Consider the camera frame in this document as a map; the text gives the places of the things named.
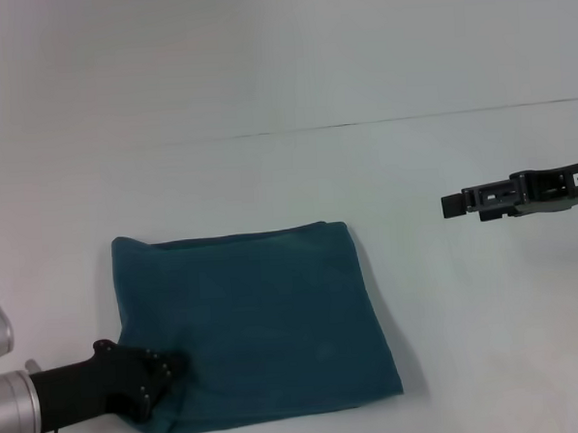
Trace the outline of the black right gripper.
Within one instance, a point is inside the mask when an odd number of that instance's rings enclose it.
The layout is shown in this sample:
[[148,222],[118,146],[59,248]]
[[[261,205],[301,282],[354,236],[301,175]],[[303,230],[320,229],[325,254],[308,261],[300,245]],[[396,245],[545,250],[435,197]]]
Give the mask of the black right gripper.
[[445,219],[476,212],[481,222],[532,213],[567,211],[578,205],[578,164],[524,170],[506,180],[464,188],[441,199]]

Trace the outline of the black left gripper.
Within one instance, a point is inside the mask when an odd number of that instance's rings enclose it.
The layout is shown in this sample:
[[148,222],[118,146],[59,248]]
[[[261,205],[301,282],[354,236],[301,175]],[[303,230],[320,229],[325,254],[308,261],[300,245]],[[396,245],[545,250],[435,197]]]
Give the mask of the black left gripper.
[[44,431],[109,414],[144,423],[169,383],[188,369],[183,354],[123,347],[110,340],[95,342],[93,352],[86,361],[30,375]]

